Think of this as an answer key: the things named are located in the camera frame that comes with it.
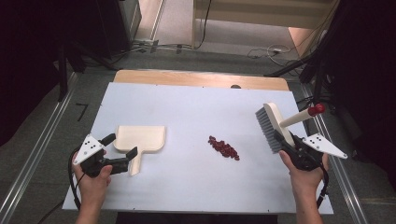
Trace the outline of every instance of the red knob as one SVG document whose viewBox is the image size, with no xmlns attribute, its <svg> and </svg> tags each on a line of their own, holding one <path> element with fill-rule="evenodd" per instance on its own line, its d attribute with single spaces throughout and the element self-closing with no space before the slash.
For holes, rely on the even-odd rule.
<svg viewBox="0 0 396 224">
<path fill-rule="evenodd" d="M 324 105 L 323 104 L 317 104 L 315 106 L 309 107 L 308 108 L 308 114 L 312 117 L 314 117 L 317 114 L 321 114 L 324 112 Z"/>
</svg>

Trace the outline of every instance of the brush handle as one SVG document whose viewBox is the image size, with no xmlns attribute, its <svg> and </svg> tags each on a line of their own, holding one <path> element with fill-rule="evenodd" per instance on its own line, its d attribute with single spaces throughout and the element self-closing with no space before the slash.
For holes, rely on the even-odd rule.
<svg viewBox="0 0 396 224">
<path fill-rule="evenodd" d="M 324 112 L 324 105 L 322 104 L 317 104 L 315 106 L 309 107 L 300 113 L 291 116 L 288 119 L 284 119 L 279 123 L 279 126 L 282 128 L 289 127 L 292 124 L 304 121 L 306 119 L 310 119 L 314 117 L 317 114 L 321 114 Z"/>
</svg>

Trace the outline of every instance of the metal rail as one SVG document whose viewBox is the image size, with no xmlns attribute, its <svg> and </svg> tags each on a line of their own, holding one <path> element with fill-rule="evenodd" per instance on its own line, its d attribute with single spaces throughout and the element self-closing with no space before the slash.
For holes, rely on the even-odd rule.
<svg viewBox="0 0 396 224">
<path fill-rule="evenodd" d="M 308 84 L 302 84 L 302 90 L 304 97 L 312 96 L 312 91 Z M 316 115 L 314 117 L 315 124 L 318 131 L 325 136 L 329 141 L 332 142 L 329 131 L 324 123 L 323 117 L 321 115 Z M 329 156 L 330 163 L 337 178 L 338 184 L 340 185 L 341 191 L 343 192 L 344 198 L 346 200 L 346 205 L 349 208 L 349 213 L 352 216 L 354 223 L 356 224 L 368 224 L 368 220 L 364 211 L 361 207 L 358 195 L 356 194 L 352 183 L 349 180 L 347 170 L 340 158 Z"/>
<path fill-rule="evenodd" d="M 49 121 L 47 122 L 43 132 L 38 137 L 38 140 L 35 143 L 29 158 L 26 160 L 20 173 L 12 183 L 11 188 L 9 188 L 8 193 L 2 202 L 0 209 L 0 223 L 7 224 L 11 220 L 11 217 L 21 200 L 21 197 L 25 192 L 29 181 L 32 179 L 32 176 L 35 173 L 35 168 L 40 163 L 47 145 L 53 133 L 55 132 L 58 123 L 67 108 L 67 105 L 69 104 L 70 98 L 76 88 L 77 81 L 78 76 L 76 73 L 73 73 L 68 81 L 68 86 L 70 88 L 69 92 L 64 97 L 64 100 L 55 106 Z"/>
</svg>

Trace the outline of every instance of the gray floor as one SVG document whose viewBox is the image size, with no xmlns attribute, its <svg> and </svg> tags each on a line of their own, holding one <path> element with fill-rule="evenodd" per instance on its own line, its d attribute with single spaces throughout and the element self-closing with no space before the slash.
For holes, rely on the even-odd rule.
<svg viewBox="0 0 396 224">
<path fill-rule="evenodd" d="M 118 64 L 126 69 L 164 69 L 182 71 L 208 71 L 247 76 L 259 76 L 275 71 L 279 66 L 268 59 L 252 60 L 246 56 L 217 54 L 196 51 L 182 51 L 175 54 L 172 50 L 157 50 L 156 53 L 134 52 L 126 55 Z M 76 90 L 66 108 L 47 149 L 10 223 L 37 223 L 53 206 L 60 202 L 68 189 L 66 161 L 71 150 L 83 140 L 90 131 L 98 111 L 106 85 L 113 79 L 115 72 L 102 67 L 88 68 L 85 74 L 78 74 Z M 304 98 L 301 86 L 295 77 L 285 75 L 296 100 Z M 23 123 L 15 136 L 0 148 L 0 166 L 2 179 L 0 193 L 7 194 L 13 180 L 27 159 L 36 139 L 50 113 L 56 106 L 58 89 L 50 92 L 37 109 Z M 89 104 L 81 121 L 81 106 L 76 103 Z M 348 155 L 353 150 L 342 123 L 337 117 L 326 114 L 327 126 L 334 143 Z M 350 179 L 361 198 L 362 207 L 371 223 L 394 223 L 396 219 L 395 192 L 390 187 L 386 174 L 371 163 L 356 162 L 348 159 L 345 166 Z M 339 189 L 332 170 L 330 198 L 334 215 L 325 216 L 326 223 L 353 223 L 344 196 Z M 73 223 L 77 212 L 58 209 L 47 223 Z M 104 211 L 101 223 L 114 222 L 116 213 Z M 279 216 L 279 223 L 294 223 L 294 215 Z"/>
<path fill-rule="evenodd" d="M 192 43 L 192 0 L 166 0 L 163 1 L 163 11 L 158 19 L 158 29 L 152 40 L 158 40 L 160 45 Z M 150 40 L 150 35 L 145 35 L 146 30 L 152 30 L 150 26 L 154 23 L 158 13 L 158 6 L 148 1 L 140 1 L 140 5 L 146 13 L 143 14 L 142 26 L 137 32 L 140 40 Z M 197 14 L 205 17 L 206 10 L 198 10 Z M 229 21 L 207 20 L 205 28 L 205 44 L 198 48 L 202 52 L 215 52 L 225 54 L 248 55 L 252 49 L 251 56 L 266 55 L 266 50 L 281 49 L 288 51 L 275 56 L 275 59 L 295 60 L 298 58 L 297 51 L 293 48 L 289 28 L 281 26 L 269 26 L 262 24 L 249 24 Z M 195 47 L 202 41 L 205 20 L 195 20 Z"/>
</svg>

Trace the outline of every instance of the white table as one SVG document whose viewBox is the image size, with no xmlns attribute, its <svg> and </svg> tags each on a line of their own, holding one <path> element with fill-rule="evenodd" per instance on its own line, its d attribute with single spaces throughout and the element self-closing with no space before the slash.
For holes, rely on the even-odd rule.
<svg viewBox="0 0 396 224">
<path fill-rule="evenodd" d="M 159 153 L 143 156 L 138 175 L 112 176 L 103 209 L 294 213 L 289 171 L 268 147 L 255 117 L 270 101 L 284 117 L 298 112 L 290 91 L 110 83 L 93 136 L 103 138 L 118 125 L 164 125 L 166 140 Z M 290 130 L 305 136 L 301 123 Z M 241 160 L 223 158 L 207 143 L 209 135 L 233 146 Z M 123 157 L 112 145 L 106 150 L 109 158 Z M 70 190 L 64 209 L 76 209 Z M 332 214 L 329 200 L 320 212 Z"/>
</svg>

